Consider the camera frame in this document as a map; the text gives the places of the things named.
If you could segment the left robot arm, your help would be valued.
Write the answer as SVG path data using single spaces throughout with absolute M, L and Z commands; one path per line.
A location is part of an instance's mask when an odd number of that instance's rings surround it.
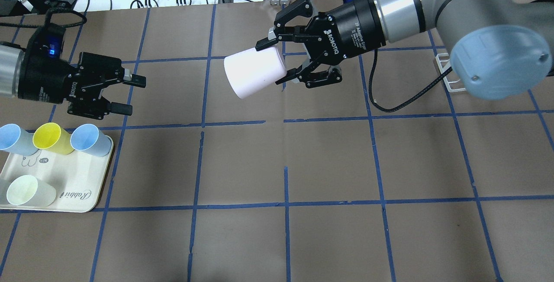
M 146 87 L 146 77 L 133 74 L 119 58 L 82 52 L 72 66 L 61 58 L 65 29 L 39 27 L 26 48 L 1 43 L 1 96 L 43 103 L 68 102 L 68 114 L 102 120 L 109 114 L 130 116 L 129 104 L 108 101 L 103 90 L 115 84 Z

